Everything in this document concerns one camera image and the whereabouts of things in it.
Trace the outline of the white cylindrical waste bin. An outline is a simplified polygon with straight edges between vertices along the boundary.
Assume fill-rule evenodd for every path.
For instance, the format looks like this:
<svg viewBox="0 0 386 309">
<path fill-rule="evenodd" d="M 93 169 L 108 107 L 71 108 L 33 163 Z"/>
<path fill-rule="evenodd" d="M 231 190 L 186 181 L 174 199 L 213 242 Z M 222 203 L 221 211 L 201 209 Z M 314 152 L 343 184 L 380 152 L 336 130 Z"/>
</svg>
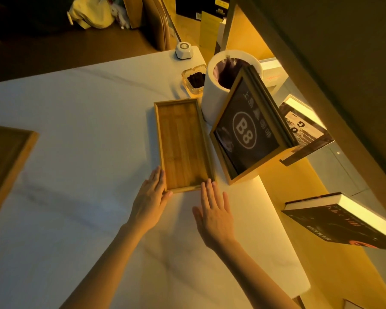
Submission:
<svg viewBox="0 0 386 309">
<path fill-rule="evenodd" d="M 215 54 L 207 64 L 207 71 L 201 101 L 201 109 L 204 120 L 210 126 L 213 126 L 216 118 L 221 112 L 221 107 L 226 101 L 230 90 L 221 87 L 213 76 L 213 70 L 216 64 L 227 57 L 239 58 L 255 67 L 259 75 L 262 74 L 262 68 L 259 60 L 249 53 L 240 50 L 225 50 Z"/>
</svg>

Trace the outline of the white plush toy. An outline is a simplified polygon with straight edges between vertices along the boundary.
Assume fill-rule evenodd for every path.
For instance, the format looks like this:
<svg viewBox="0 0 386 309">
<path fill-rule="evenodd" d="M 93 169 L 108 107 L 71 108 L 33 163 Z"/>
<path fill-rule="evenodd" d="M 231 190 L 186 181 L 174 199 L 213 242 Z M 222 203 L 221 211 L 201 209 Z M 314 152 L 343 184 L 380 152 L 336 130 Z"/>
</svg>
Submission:
<svg viewBox="0 0 386 309">
<path fill-rule="evenodd" d="M 129 17 L 126 9 L 123 6 L 118 5 L 116 3 L 112 3 L 110 5 L 110 11 L 111 11 L 111 15 L 119 23 L 122 30 L 130 29 Z"/>
</svg>

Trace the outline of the white hexagonal call button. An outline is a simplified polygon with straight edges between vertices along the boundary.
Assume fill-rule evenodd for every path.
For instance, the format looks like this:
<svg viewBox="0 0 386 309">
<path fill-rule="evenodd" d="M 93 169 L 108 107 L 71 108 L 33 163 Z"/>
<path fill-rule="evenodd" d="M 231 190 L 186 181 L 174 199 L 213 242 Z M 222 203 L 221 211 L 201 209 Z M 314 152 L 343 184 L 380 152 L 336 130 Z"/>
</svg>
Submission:
<svg viewBox="0 0 386 309">
<path fill-rule="evenodd" d="M 175 54 L 179 60 L 186 60 L 193 57 L 194 51 L 190 43 L 182 41 L 176 45 Z"/>
</svg>

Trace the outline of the black hardcover book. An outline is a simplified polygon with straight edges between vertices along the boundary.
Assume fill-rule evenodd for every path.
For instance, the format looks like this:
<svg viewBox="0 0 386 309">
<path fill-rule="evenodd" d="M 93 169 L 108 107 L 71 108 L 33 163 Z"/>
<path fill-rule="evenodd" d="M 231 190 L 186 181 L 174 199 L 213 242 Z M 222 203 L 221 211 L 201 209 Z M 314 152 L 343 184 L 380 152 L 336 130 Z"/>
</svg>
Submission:
<svg viewBox="0 0 386 309">
<path fill-rule="evenodd" d="M 282 213 L 326 242 L 386 250 L 386 219 L 342 192 L 286 202 Z"/>
</svg>

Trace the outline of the person's left hand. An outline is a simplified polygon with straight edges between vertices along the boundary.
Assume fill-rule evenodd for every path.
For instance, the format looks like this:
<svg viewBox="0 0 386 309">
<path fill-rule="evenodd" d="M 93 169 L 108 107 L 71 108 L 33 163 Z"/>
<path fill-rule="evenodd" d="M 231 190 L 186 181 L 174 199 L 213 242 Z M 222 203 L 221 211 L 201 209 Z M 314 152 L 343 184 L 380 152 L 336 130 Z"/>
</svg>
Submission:
<svg viewBox="0 0 386 309">
<path fill-rule="evenodd" d="M 161 204 L 162 195 L 165 191 L 166 176 L 162 169 L 162 192 L 151 190 L 151 175 L 149 177 L 149 195 L 145 199 L 139 199 L 139 192 L 133 202 L 130 217 L 126 223 L 129 230 L 142 237 L 150 229 L 152 229 L 159 221 L 166 204 Z"/>
</svg>

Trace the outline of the glass ashtray with dark grounds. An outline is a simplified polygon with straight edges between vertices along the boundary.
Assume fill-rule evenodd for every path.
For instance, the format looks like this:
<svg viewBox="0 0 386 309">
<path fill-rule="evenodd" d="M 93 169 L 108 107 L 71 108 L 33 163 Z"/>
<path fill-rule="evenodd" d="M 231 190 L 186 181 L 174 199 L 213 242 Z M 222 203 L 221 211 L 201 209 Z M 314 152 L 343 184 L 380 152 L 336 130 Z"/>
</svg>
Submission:
<svg viewBox="0 0 386 309">
<path fill-rule="evenodd" d="M 198 65 L 193 68 L 184 70 L 181 73 L 182 85 L 187 93 L 192 97 L 200 97 L 203 92 L 207 66 L 206 64 Z"/>
</svg>

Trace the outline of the person's right forearm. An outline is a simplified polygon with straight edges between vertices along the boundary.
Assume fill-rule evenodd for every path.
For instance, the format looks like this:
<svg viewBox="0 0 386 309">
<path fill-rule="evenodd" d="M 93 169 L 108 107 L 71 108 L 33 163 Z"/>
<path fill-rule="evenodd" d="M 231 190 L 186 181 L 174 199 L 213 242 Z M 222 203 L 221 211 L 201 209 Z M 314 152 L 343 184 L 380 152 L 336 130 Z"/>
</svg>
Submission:
<svg viewBox="0 0 386 309">
<path fill-rule="evenodd" d="M 236 240 L 209 246 L 227 266 L 253 309 L 300 309 Z"/>
</svg>

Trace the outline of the wooden framed black sign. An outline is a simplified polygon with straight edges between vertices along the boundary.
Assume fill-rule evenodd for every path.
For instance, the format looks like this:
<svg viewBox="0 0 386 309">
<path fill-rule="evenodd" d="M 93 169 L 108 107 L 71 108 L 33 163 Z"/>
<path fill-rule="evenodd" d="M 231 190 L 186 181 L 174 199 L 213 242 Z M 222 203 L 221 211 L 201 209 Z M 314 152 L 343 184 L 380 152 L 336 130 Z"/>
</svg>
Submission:
<svg viewBox="0 0 386 309">
<path fill-rule="evenodd" d="M 298 145 L 253 65 L 239 71 L 210 138 L 228 185 L 254 178 L 263 164 Z"/>
</svg>

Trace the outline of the dark bin liner bag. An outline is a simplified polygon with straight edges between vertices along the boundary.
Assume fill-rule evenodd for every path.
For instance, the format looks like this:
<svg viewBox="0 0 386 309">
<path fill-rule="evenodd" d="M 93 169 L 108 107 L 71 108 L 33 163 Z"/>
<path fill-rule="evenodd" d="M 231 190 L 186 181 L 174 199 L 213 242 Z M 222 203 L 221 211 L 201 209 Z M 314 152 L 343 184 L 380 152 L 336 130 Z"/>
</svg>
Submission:
<svg viewBox="0 0 386 309">
<path fill-rule="evenodd" d="M 221 87 L 230 90 L 241 68 L 249 65 L 242 59 L 227 57 L 216 64 L 213 76 Z"/>
</svg>

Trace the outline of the brown leather chair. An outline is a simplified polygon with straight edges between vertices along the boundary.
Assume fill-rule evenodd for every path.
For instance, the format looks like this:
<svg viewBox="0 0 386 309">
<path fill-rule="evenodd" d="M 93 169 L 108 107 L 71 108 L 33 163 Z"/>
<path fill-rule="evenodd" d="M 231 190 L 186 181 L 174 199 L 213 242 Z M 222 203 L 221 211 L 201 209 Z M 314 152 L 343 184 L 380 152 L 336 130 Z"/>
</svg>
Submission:
<svg viewBox="0 0 386 309">
<path fill-rule="evenodd" d="M 132 29 L 148 27 L 159 51 L 175 50 L 178 38 L 162 0 L 123 0 Z"/>
</svg>

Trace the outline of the white box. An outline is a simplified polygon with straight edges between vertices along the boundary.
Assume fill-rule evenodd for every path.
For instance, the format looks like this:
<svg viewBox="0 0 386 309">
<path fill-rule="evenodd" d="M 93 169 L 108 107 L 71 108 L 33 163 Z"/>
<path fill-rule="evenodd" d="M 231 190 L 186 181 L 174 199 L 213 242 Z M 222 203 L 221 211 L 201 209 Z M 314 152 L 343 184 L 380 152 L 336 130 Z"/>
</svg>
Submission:
<svg viewBox="0 0 386 309">
<path fill-rule="evenodd" d="M 269 93 L 274 96 L 288 79 L 288 73 L 277 58 L 268 58 L 259 62 L 262 68 L 262 82 Z"/>
</svg>

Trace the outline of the person's right hand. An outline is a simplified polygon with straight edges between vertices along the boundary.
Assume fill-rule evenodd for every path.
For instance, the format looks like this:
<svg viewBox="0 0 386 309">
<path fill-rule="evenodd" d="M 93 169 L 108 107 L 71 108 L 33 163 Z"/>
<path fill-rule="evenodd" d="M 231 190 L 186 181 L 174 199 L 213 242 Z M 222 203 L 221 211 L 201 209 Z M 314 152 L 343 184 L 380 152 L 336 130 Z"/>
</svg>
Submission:
<svg viewBox="0 0 386 309">
<path fill-rule="evenodd" d="M 223 209 L 223 197 L 218 184 L 215 182 L 215 194 L 217 196 L 217 208 L 210 208 L 207 202 L 207 181 L 201 183 L 201 205 L 204 229 L 198 232 L 206 247 L 220 254 L 225 248 L 235 242 L 233 215 Z"/>
</svg>

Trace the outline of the pale yellow cloth bag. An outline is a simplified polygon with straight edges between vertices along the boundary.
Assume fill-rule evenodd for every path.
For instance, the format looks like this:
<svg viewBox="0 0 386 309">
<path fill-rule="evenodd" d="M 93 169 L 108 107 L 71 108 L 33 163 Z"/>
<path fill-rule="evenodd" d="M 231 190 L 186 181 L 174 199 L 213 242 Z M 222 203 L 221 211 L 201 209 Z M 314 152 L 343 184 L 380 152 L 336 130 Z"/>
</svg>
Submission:
<svg viewBox="0 0 386 309">
<path fill-rule="evenodd" d="M 108 0 L 74 0 L 67 17 L 71 25 L 76 22 L 83 29 L 104 29 L 115 21 Z"/>
</svg>

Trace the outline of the person's left forearm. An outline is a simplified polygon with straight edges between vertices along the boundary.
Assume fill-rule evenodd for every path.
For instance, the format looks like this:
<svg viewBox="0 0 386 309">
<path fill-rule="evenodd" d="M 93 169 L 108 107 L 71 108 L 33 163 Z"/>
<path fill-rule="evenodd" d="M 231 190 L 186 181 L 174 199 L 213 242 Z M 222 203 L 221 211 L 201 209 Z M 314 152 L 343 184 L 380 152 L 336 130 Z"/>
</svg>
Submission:
<svg viewBox="0 0 386 309">
<path fill-rule="evenodd" d="M 126 265 L 144 234 L 141 223 L 126 223 L 60 309 L 109 309 Z"/>
</svg>

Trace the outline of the black and white magazine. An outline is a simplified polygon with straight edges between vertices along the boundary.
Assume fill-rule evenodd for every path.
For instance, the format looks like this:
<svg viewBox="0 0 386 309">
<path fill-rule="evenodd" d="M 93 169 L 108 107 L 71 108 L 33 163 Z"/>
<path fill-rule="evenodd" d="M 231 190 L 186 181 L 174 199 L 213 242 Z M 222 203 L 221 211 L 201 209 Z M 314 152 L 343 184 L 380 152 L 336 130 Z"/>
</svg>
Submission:
<svg viewBox="0 0 386 309">
<path fill-rule="evenodd" d="M 313 109 L 289 94 L 279 107 L 298 144 L 280 162 L 290 166 L 334 142 Z"/>
</svg>

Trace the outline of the long bamboo tray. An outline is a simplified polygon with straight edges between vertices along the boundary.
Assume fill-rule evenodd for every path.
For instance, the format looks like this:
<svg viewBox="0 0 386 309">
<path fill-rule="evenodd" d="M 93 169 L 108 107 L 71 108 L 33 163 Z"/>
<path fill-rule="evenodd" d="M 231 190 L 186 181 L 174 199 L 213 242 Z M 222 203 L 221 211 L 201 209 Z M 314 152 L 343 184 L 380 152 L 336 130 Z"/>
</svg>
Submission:
<svg viewBox="0 0 386 309">
<path fill-rule="evenodd" d="M 216 180 L 208 135 L 197 98 L 154 103 L 160 166 L 165 191 L 200 190 L 201 183 Z"/>
</svg>

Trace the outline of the large wooden tray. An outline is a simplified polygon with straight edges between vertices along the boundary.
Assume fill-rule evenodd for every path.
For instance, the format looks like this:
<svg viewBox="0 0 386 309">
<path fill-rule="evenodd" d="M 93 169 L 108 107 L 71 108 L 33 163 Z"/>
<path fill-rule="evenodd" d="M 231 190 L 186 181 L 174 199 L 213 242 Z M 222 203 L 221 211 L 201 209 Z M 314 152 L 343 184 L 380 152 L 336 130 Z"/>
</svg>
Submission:
<svg viewBox="0 0 386 309">
<path fill-rule="evenodd" d="M 25 166 L 39 133 L 0 126 L 0 209 Z"/>
</svg>

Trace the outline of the black and yellow box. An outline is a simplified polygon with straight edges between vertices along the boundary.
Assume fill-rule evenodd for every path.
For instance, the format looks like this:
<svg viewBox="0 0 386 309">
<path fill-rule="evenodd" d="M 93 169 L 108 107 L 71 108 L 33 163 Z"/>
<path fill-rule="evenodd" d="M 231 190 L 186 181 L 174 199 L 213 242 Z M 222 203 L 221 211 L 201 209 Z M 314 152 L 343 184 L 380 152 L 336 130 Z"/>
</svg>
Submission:
<svg viewBox="0 0 386 309">
<path fill-rule="evenodd" d="M 202 12 L 224 19 L 227 17 L 230 0 L 175 0 L 176 14 L 202 19 Z"/>
</svg>

